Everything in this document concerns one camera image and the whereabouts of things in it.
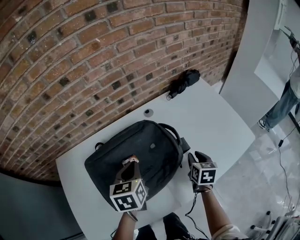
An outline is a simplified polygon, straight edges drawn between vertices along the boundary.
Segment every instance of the sneaker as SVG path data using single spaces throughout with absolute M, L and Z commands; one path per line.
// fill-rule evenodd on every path
M 260 119 L 260 120 L 258 121 L 257 124 L 258 124 L 258 126 L 259 126 L 260 128 L 262 128 L 262 129 L 264 129 L 264 130 L 267 130 L 268 132 L 271 131 L 271 129 L 266 128 L 266 125 L 265 125 L 264 120 L 261 120 L 261 119 Z

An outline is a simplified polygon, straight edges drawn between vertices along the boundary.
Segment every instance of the floor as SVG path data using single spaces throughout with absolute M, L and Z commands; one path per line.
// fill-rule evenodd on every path
M 273 219 L 288 211 L 285 174 L 279 164 L 278 143 L 294 128 L 286 117 L 271 132 L 266 132 L 255 125 L 252 128 L 255 141 L 244 155 L 230 168 L 214 186 L 214 193 L 228 214 L 232 223 L 240 230 L 252 236 L 251 225 L 259 225 L 265 219 L 265 213 L 271 211 Z M 288 177 L 291 194 L 290 209 L 296 208 L 300 215 L 300 134 L 294 130 L 280 148 L 282 165 Z M 203 236 L 194 228 L 192 221 L 184 216 L 191 205 L 181 207 L 175 213 L 181 218 L 195 238 Z M 210 237 L 201 197 L 191 213 L 196 224 Z M 160 221 L 152 225 L 158 240 L 165 239 L 164 224 Z

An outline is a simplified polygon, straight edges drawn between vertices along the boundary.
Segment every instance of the jeans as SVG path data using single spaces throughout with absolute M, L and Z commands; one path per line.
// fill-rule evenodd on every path
M 187 228 L 180 221 L 180 218 L 175 213 L 170 213 L 163 218 L 165 224 L 165 233 L 167 240 L 190 238 Z M 150 225 L 146 225 L 139 229 L 139 234 L 136 240 L 157 240 Z
M 287 82 L 281 99 L 262 118 L 265 121 L 265 127 L 268 129 L 274 128 L 299 102 L 300 98 L 297 98 L 291 89 L 290 81 Z

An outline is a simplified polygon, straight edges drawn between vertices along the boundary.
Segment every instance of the forearm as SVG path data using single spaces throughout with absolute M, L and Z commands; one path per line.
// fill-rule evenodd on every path
M 202 200 L 211 235 L 213 235 L 223 226 L 231 224 L 227 214 L 224 212 L 212 191 L 208 193 L 202 193 Z
M 135 221 L 127 213 L 123 213 L 118 229 L 112 239 L 132 240 L 134 230 L 135 230 Z

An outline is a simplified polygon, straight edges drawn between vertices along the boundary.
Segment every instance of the backpack handle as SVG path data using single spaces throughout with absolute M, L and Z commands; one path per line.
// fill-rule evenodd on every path
M 177 131 L 175 130 L 175 128 L 171 127 L 170 125 L 167 125 L 165 123 L 159 123 L 160 126 L 162 126 L 163 128 L 165 129 L 168 129 L 170 130 L 175 136 L 176 136 L 176 141 L 177 141 L 177 144 L 179 146 L 182 145 L 182 141 L 181 141 L 181 138 L 179 137 L 179 134 L 177 133 Z
M 104 143 L 98 142 L 98 143 L 95 145 L 95 150 L 97 151 L 97 147 L 102 146 L 102 145 L 104 145 Z

